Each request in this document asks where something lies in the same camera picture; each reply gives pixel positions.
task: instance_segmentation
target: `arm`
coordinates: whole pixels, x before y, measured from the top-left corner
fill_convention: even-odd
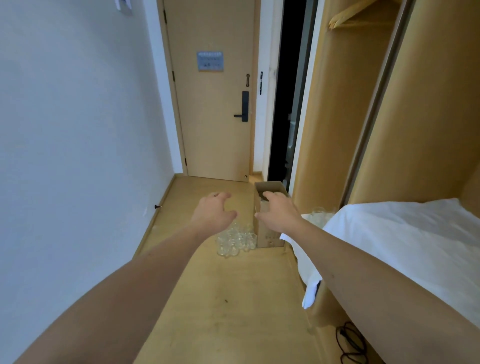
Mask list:
[[[193,253],[237,216],[224,211],[229,197],[202,198],[188,226],[93,287],[16,363],[132,363]]]
[[[372,255],[302,219],[292,201],[265,192],[255,216],[294,239],[365,338],[388,364],[478,363],[480,329]]]

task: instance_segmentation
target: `door handle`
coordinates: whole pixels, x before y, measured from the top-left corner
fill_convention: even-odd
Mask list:
[[[235,114],[234,118],[241,118],[243,122],[248,121],[248,91],[242,91],[241,93],[241,115]]]

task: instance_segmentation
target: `floor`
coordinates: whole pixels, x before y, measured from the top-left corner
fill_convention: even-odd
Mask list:
[[[177,178],[142,252],[184,226],[198,200],[228,191],[226,209],[253,219],[252,183]],[[197,250],[135,363],[318,363],[298,280],[283,248],[223,258],[210,238]]]

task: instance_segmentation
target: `blue sign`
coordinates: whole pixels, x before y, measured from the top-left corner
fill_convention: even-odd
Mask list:
[[[197,52],[198,71],[223,72],[223,52]]]

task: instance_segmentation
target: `open cardboard box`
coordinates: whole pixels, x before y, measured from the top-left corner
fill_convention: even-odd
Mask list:
[[[254,212],[268,212],[270,209],[270,203],[264,197],[263,192],[281,192],[285,196],[288,193],[280,181],[269,182],[256,182],[255,183],[255,195],[254,195]],[[280,233],[270,230],[264,223],[253,218],[253,229],[257,234],[257,247],[258,248],[271,248],[283,246],[284,241],[280,240]]]

